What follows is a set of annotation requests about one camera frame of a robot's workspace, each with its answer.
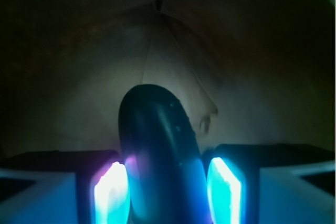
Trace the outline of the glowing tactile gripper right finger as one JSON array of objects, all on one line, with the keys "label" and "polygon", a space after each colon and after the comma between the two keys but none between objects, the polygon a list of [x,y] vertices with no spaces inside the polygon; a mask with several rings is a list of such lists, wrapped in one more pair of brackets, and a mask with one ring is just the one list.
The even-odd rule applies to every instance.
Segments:
[{"label": "glowing tactile gripper right finger", "polygon": [[202,159],[213,223],[335,223],[335,153],[221,144]]}]

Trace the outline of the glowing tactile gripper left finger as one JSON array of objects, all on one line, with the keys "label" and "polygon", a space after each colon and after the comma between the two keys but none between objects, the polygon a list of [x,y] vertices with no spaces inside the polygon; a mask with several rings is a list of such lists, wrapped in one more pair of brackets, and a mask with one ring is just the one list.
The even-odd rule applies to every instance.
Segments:
[{"label": "glowing tactile gripper left finger", "polygon": [[127,223],[118,152],[40,151],[1,160],[1,223]]}]

